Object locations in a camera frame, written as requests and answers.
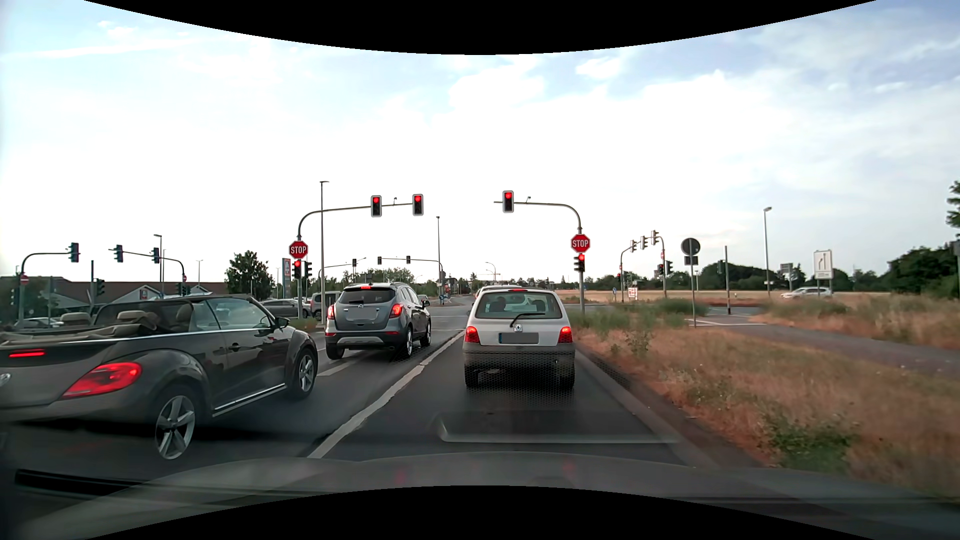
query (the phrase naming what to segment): road sign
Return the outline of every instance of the road sign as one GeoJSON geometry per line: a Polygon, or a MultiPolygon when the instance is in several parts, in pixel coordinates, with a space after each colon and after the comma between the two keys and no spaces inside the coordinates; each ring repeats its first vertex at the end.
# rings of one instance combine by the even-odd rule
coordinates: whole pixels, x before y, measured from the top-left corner
{"type": "Polygon", "coordinates": [[[680,243],[680,251],[684,255],[697,255],[700,253],[700,242],[696,238],[688,238],[680,243]]]}
{"type": "Polygon", "coordinates": [[[306,242],[302,240],[295,240],[294,243],[290,244],[290,257],[304,258],[306,257],[306,252],[306,242]]]}
{"type": "Polygon", "coordinates": [[[577,253],[586,253],[590,249],[590,239],[586,234],[574,234],[570,238],[570,247],[577,253]]]}
{"type": "Polygon", "coordinates": [[[813,279],[833,279],[833,250],[813,252],[813,279]]]}

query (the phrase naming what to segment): white car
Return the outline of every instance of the white car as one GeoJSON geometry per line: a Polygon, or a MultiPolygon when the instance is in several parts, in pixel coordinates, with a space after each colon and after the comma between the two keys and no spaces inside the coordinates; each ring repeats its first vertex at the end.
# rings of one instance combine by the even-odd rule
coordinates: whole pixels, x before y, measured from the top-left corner
{"type": "Polygon", "coordinates": [[[573,331],[557,293],[538,288],[495,288],[477,293],[464,335],[464,382],[479,383],[492,369],[544,370],[562,389],[573,387],[573,331]]]}
{"type": "Polygon", "coordinates": [[[833,296],[833,293],[830,292],[830,289],[826,287],[800,287],[799,289],[794,289],[790,292],[784,292],[780,295],[780,297],[784,299],[811,298],[816,297],[818,291],[821,298],[829,298],[833,296]]]}

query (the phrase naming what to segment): lane marking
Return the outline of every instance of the lane marking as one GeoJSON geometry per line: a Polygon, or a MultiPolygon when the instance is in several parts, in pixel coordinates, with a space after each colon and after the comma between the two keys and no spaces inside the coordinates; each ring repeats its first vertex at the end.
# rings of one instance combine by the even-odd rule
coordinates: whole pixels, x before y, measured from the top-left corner
{"type": "Polygon", "coordinates": [[[404,375],[402,378],[400,378],[400,380],[395,382],[393,386],[388,388],[387,391],[384,392],[383,395],[380,396],[375,402],[368,405],[367,408],[354,414],[353,418],[350,418],[349,420],[347,420],[345,424],[337,428],[336,431],[332,432],[330,436],[328,436],[324,440],[324,442],[319,447],[317,447],[317,450],[311,452],[310,455],[308,455],[307,457],[313,457],[314,459],[319,459],[327,455],[331,450],[333,450],[333,447],[336,446],[337,443],[343,440],[343,438],[346,437],[347,435],[357,430],[357,428],[359,428],[361,424],[363,424],[368,418],[370,418],[372,414],[374,414],[377,410],[379,410],[384,405],[386,405],[387,402],[389,402],[393,398],[393,396],[395,396],[400,390],[402,390],[404,386],[409,384],[410,381],[414,379],[414,377],[416,377],[420,373],[423,373],[423,368],[425,368],[427,364],[429,364],[434,358],[436,358],[437,355],[445,351],[450,345],[453,345],[454,343],[458,343],[457,338],[460,337],[460,335],[463,333],[464,333],[463,331],[457,331],[456,335],[454,335],[449,339],[449,341],[444,343],[444,345],[440,349],[437,349],[436,351],[433,352],[432,355],[428,356],[422,362],[414,366],[412,370],[408,371],[406,375],[404,375]]]}
{"type": "Polygon", "coordinates": [[[359,359],[356,359],[356,360],[347,360],[346,362],[340,364],[340,365],[337,366],[337,367],[331,367],[330,369],[324,371],[323,373],[318,373],[318,374],[317,374],[317,377],[329,377],[329,376],[333,375],[334,373],[338,373],[338,372],[340,372],[340,371],[343,371],[343,370],[349,368],[351,365],[357,363],[357,361],[359,361],[359,359]]]}

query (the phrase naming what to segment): rear windshield wiper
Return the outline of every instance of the rear windshield wiper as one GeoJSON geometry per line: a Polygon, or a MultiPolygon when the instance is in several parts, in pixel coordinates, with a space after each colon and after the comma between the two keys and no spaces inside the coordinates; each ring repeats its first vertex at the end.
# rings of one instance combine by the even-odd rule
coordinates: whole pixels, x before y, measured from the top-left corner
{"type": "Polygon", "coordinates": [[[514,317],[514,320],[513,320],[513,321],[510,321],[510,328],[513,328],[513,327],[514,327],[514,323],[516,322],[516,319],[519,319],[519,318],[522,317],[523,315],[546,315],[546,313],[534,313],[534,312],[532,312],[532,311],[524,311],[524,312],[522,312],[522,313],[519,313],[516,317],[514,317]]]}

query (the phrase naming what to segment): round sign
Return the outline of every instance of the round sign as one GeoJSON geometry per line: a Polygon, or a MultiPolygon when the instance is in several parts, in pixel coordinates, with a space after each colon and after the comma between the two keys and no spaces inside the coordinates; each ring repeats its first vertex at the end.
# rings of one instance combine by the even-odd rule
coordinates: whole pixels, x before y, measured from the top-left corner
{"type": "Polygon", "coordinates": [[[586,234],[575,234],[570,238],[570,247],[577,253],[584,253],[590,249],[590,239],[586,234]]]}
{"type": "Polygon", "coordinates": [[[680,243],[680,250],[687,256],[697,255],[700,253],[700,242],[696,238],[688,238],[680,243]]]}
{"type": "Polygon", "coordinates": [[[302,240],[296,240],[294,243],[290,244],[290,257],[304,258],[306,257],[306,252],[306,242],[302,240]]]}

